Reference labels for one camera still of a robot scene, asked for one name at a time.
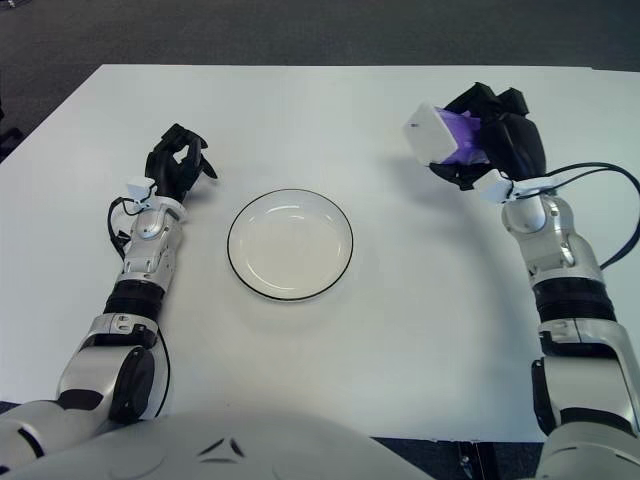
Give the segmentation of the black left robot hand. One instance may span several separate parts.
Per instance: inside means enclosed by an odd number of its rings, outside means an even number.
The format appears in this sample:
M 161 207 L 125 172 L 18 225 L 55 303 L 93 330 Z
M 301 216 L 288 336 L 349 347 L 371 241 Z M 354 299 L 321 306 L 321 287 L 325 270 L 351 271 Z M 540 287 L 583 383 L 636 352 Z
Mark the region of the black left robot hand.
M 195 132 L 175 123 L 148 154 L 145 176 L 157 187 L 156 194 L 182 203 L 199 176 L 218 176 L 202 154 L 207 142 Z

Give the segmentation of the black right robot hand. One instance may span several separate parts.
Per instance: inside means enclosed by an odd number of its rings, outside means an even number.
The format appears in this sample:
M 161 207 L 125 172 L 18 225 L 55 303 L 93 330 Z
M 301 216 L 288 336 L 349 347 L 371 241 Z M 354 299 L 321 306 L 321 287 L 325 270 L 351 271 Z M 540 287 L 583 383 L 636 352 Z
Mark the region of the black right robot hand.
M 441 161 L 429 162 L 428 168 L 460 190 L 471 190 L 492 169 L 515 181 L 546 173 L 541 137 L 527 118 L 529 109 L 520 90 L 496 94 L 477 82 L 438 113 L 457 149 Z

